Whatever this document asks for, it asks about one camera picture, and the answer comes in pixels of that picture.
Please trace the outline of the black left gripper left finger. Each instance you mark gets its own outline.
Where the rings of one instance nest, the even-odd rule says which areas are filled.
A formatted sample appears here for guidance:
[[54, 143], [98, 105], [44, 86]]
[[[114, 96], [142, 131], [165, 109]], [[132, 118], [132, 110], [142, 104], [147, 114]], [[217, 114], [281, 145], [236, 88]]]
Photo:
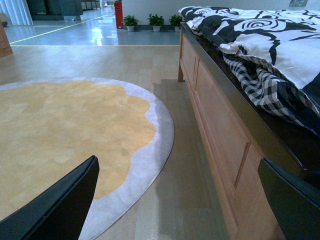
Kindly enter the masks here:
[[39, 196], [0, 222], [2, 240], [77, 240], [100, 171], [91, 156]]

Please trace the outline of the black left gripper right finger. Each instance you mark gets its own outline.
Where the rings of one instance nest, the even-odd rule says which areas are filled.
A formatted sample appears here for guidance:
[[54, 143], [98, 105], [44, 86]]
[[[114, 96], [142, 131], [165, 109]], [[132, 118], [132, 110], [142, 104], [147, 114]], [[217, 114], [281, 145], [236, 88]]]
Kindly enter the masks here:
[[287, 240], [320, 238], [320, 190], [268, 158], [258, 167], [267, 202]]

